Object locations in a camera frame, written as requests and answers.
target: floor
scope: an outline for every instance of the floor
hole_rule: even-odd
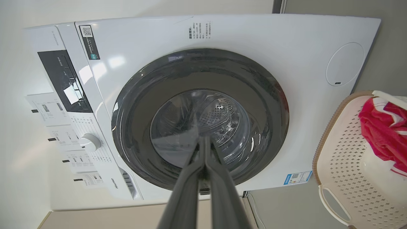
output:
[[[381,90],[407,96],[407,1],[287,0],[285,13],[358,16],[382,19],[355,91]],[[317,183],[250,192],[265,228],[345,229],[319,200]]]

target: red cloth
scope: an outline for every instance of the red cloth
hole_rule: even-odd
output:
[[[397,116],[386,114],[383,110]],[[394,161],[394,168],[407,173],[407,111],[390,102],[383,102],[381,98],[370,98],[359,113],[359,118],[362,135],[374,154],[384,161]]]

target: beige laundry basket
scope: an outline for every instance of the beige laundry basket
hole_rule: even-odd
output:
[[[341,223],[357,229],[399,229],[407,224],[407,209],[398,208],[386,199],[364,176],[361,167],[366,140],[361,135],[358,114],[373,96],[383,97],[407,110],[405,97],[393,97],[380,91],[363,91],[348,96],[324,132],[314,157],[313,172],[322,203]],[[324,189],[333,195],[349,220],[332,210],[325,199]]]

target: sticker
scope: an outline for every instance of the sticker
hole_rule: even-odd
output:
[[[100,59],[98,48],[96,47],[95,38],[90,25],[79,26],[81,30],[83,44],[85,45],[86,52],[89,59]]]
[[[55,93],[43,93],[36,95],[27,95],[26,100],[35,110],[33,113],[39,113],[45,126],[69,125],[69,119],[66,111],[61,106],[61,102]]]
[[[288,174],[285,179],[284,185],[291,185],[297,183],[307,182],[311,177],[312,171]]]
[[[189,39],[210,39],[212,36],[212,21],[193,22],[188,29]]]
[[[98,172],[88,172],[76,174],[74,181],[81,181],[85,189],[94,189],[104,187],[102,177]]]
[[[79,144],[79,137],[73,130],[72,125],[65,126],[48,126],[48,132],[56,141],[61,151],[82,150]]]
[[[62,162],[69,162],[68,165],[74,174],[96,171],[92,160],[85,150],[63,152],[62,155],[64,159]]]

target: washer door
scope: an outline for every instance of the washer door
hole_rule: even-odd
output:
[[[237,185],[273,160],[288,121],[285,95],[265,68],[233,52],[200,48],[136,73],[117,98],[112,133],[135,173],[172,190],[198,136],[217,142]]]

